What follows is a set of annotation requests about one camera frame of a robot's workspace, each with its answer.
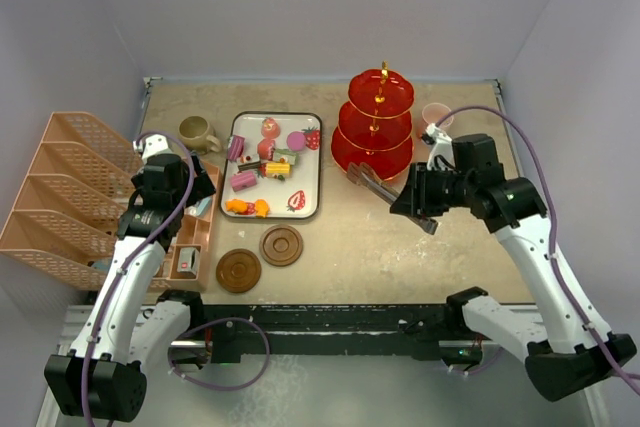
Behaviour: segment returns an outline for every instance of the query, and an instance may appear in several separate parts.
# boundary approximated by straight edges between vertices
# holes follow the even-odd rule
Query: white wall
[[[0,0],[0,222],[52,111],[90,111],[131,136],[142,91],[102,0]],[[0,256],[2,425],[35,425],[44,365],[75,297],[73,289]]]
[[[547,0],[106,0],[145,75],[506,74]]]
[[[638,345],[639,73],[640,0],[550,0],[505,82],[507,111],[549,177],[570,264]],[[528,159],[525,171],[534,172]],[[637,425],[639,399],[617,379],[607,384],[615,425]]]

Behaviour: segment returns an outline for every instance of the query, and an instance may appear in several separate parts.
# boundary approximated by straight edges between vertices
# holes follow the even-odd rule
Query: purple disc
[[[291,132],[287,136],[287,147],[294,152],[300,152],[306,144],[306,137],[302,132]]]

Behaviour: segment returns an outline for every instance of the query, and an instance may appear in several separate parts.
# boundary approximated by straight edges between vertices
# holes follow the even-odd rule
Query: white tray
[[[240,135],[245,138],[243,155],[256,154],[258,143],[263,139],[261,134],[262,121],[267,117],[275,119],[280,126],[280,135],[275,139],[277,149],[287,148],[287,136],[291,132],[309,128],[315,128],[320,131],[320,148],[317,150],[305,148],[299,152],[296,164],[291,167],[291,176],[288,179],[282,181],[258,176],[257,185],[239,192],[234,192],[231,188],[231,176],[238,172],[238,164],[227,160],[224,186],[222,195],[220,195],[220,210],[228,217],[256,220],[255,214],[240,215],[227,212],[225,202],[232,199],[240,199],[245,202],[255,203],[258,199],[264,199],[269,204],[270,209],[266,220],[307,219],[316,213],[320,202],[322,122],[317,115],[310,113],[242,112],[233,121],[231,135]],[[291,211],[288,208],[289,198],[298,191],[304,192],[304,207]]]

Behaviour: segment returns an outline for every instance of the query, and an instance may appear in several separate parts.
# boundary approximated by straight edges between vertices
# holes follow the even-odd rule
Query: round wooden coaster
[[[260,254],[271,265],[293,264],[302,254],[302,236],[290,225],[274,225],[260,238]]]
[[[246,249],[230,250],[222,256],[216,267],[216,279],[224,289],[234,294],[251,290],[261,274],[260,259]]]

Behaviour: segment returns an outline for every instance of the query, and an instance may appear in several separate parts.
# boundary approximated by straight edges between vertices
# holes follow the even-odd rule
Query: beige table surface
[[[490,84],[414,84],[414,121],[429,102],[452,108],[470,104],[498,108]],[[244,294],[230,294],[215,278],[222,255],[245,248],[258,256],[261,234],[278,222],[236,221],[217,215],[212,268],[205,303],[439,303],[478,285],[501,302],[530,302],[531,295],[511,259],[484,224],[463,209],[440,218],[435,236],[424,234],[367,190],[351,184],[331,157],[331,134],[347,84],[182,84],[154,86],[143,124],[177,134],[189,115],[209,119],[222,140],[235,116],[246,110],[313,112],[323,121],[322,189],[318,214],[291,222],[302,234],[304,252],[289,267],[263,261],[262,277]],[[452,137],[484,132],[497,144],[507,177],[516,176],[513,153],[501,119],[485,112],[458,115]],[[416,146],[414,161],[426,160]],[[204,159],[224,169],[224,154]],[[405,176],[399,176],[398,190]]]

